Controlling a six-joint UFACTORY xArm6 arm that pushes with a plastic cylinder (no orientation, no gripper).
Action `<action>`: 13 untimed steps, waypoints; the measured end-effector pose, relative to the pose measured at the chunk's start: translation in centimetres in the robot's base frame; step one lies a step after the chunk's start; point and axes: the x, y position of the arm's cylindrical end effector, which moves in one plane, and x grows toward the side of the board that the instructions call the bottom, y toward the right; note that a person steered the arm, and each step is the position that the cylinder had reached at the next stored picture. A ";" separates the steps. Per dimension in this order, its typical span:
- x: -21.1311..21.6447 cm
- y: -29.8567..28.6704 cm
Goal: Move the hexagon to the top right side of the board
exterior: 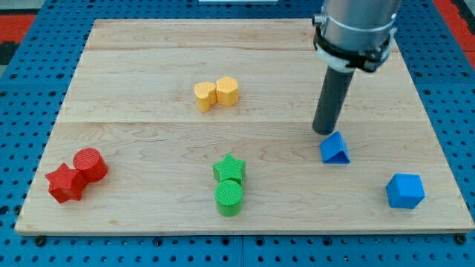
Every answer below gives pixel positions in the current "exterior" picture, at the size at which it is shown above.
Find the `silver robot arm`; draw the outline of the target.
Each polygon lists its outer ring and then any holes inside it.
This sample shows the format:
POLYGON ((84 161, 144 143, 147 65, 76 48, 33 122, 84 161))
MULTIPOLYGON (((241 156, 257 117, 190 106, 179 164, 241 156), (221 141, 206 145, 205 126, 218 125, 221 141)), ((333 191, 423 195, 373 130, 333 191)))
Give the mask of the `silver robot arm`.
POLYGON ((394 47, 400 5, 401 0, 325 0, 312 18, 318 56, 340 73, 376 71, 394 47))

